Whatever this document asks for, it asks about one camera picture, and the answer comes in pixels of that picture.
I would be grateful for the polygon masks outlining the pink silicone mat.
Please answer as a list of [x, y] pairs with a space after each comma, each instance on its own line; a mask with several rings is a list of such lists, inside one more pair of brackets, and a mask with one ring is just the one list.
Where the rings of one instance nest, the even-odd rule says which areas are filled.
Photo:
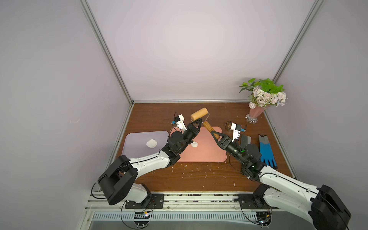
[[194, 138], [196, 147], [188, 145], [180, 154], [178, 163], [222, 163], [227, 159], [225, 150], [217, 146], [211, 133], [203, 126]]

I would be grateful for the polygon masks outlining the wooden rolling pin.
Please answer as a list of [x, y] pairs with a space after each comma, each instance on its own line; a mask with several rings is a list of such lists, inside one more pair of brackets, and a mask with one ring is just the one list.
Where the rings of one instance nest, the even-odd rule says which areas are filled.
[[191, 118], [191, 121], [193, 122], [193, 121], [195, 121], [195, 120], [197, 120], [197, 119], [200, 119], [200, 118], [202, 118], [202, 117], [205, 117], [205, 116], [207, 116], [206, 118], [205, 118], [205, 120], [202, 122], [202, 124], [203, 124], [203, 126], [209, 131], [209, 132], [211, 132], [211, 131], [215, 131], [215, 129], [209, 124], [209, 122], [207, 122], [207, 118], [209, 117], [209, 112], [208, 112], [208, 110], [207, 110], [207, 108], [202, 108], [202, 109], [200, 109], [200, 110], [198, 110], [198, 111], [196, 111], [195, 113], [193, 113], [191, 116], [190, 116], [190, 118]]

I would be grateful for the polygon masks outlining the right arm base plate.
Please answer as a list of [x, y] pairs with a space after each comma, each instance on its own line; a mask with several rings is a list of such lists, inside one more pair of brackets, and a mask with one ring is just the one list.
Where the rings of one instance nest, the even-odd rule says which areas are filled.
[[268, 205], [264, 197], [257, 194], [238, 194], [234, 202], [239, 203], [242, 209], [277, 209]]

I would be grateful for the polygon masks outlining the large dough ball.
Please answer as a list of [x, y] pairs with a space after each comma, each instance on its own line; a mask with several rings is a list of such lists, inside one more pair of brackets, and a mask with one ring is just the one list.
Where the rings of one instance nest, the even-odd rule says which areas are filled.
[[151, 140], [149, 140], [149, 141], [146, 143], [146, 146], [147, 146], [148, 148], [150, 148], [150, 149], [154, 149], [154, 148], [156, 148], [156, 147], [157, 147], [157, 144], [158, 144], [158, 142], [157, 142], [156, 140], [151, 139]]

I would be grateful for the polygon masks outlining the purple silicone mat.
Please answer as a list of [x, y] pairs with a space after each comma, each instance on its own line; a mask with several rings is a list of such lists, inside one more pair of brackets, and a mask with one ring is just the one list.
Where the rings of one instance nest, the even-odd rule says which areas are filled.
[[[167, 131], [130, 133], [125, 139], [121, 155], [125, 155], [128, 158], [139, 158], [158, 153], [167, 144], [167, 138]], [[154, 149], [146, 146], [146, 143], [151, 139], [158, 142], [157, 147]]]

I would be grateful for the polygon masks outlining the pink glass vase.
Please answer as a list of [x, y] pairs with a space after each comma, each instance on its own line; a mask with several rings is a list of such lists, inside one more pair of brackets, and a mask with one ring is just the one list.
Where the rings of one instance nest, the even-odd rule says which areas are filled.
[[264, 107], [251, 108], [248, 115], [245, 116], [245, 120], [250, 124], [256, 124], [258, 122], [258, 117], [265, 111]]

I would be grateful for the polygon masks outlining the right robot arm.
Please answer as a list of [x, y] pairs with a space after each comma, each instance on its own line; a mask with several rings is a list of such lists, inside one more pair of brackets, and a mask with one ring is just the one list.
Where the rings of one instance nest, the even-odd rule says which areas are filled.
[[254, 144], [241, 147], [228, 135], [211, 131], [217, 145], [242, 165], [242, 174], [264, 185], [262, 197], [268, 206], [294, 214], [317, 230], [347, 230], [351, 213], [329, 186], [316, 187], [278, 172], [258, 158]]

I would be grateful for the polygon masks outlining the artificial flower bouquet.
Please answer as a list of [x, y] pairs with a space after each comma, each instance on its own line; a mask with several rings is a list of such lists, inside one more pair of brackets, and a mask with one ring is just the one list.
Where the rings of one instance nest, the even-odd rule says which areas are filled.
[[242, 91], [249, 91], [251, 109], [268, 108], [271, 106], [284, 106], [287, 96], [283, 85], [276, 85], [273, 80], [267, 78], [265, 80], [256, 80], [256, 78], [243, 82], [239, 86]]

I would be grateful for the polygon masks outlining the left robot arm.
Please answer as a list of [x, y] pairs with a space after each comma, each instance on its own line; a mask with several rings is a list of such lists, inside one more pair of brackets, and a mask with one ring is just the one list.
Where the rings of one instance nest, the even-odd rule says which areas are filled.
[[188, 124], [185, 131], [175, 131], [155, 154], [131, 159], [125, 155], [118, 157], [97, 180], [108, 204], [112, 206], [126, 200], [141, 208], [149, 207], [152, 193], [144, 184], [136, 184], [136, 179], [176, 164], [187, 146], [194, 142], [201, 125], [202, 119], [199, 118]]

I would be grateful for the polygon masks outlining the black handled metal scraper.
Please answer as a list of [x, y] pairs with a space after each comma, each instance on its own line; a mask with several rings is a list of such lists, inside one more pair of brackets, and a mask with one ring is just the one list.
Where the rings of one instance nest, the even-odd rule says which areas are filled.
[[251, 144], [251, 137], [241, 135], [241, 143], [240, 143], [241, 148], [245, 149], [248, 144]]

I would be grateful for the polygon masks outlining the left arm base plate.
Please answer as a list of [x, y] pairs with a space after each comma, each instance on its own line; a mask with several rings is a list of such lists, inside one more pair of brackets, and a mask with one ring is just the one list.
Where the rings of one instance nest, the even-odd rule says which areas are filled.
[[125, 209], [163, 209], [164, 194], [150, 194], [142, 202], [127, 201]]

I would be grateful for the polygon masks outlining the aluminium frame rail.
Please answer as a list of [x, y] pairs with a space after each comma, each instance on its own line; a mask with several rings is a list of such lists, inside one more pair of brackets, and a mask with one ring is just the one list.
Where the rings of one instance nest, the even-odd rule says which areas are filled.
[[[164, 194], [162, 211], [231, 211], [231, 210], [250, 210], [250, 211], [289, 211], [307, 213], [311, 208], [311, 198], [316, 195], [311, 192], [302, 195], [306, 201], [300, 201], [290, 195], [286, 195], [277, 190], [269, 190], [262, 195], [266, 203], [277, 209], [242, 209], [239, 203], [234, 202], [238, 198], [238, 194], [252, 194], [241, 192], [167, 192]], [[122, 200], [118, 204], [109, 205], [106, 199], [102, 199], [102, 193], [96, 193], [95, 197], [89, 197], [84, 211], [124, 211], [135, 210], [143, 211], [144, 209], [125, 209], [127, 201]]]

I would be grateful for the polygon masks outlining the small dough piece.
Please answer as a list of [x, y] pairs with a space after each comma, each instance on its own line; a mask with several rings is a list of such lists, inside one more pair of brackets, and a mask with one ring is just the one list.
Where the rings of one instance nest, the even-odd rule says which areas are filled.
[[191, 143], [191, 146], [193, 148], [197, 148], [198, 147], [198, 143], [196, 141], [194, 141], [194, 142]]

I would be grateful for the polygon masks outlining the blue work glove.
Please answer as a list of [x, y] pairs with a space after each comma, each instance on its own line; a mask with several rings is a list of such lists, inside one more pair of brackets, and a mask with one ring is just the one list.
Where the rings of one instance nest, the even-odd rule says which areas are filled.
[[266, 165], [271, 166], [273, 169], [277, 170], [278, 165], [274, 156], [274, 153], [271, 148], [270, 141], [267, 135], [258, 135], [260, 148], [259, 151], [261, 153], [260, 161], [264, 162]]

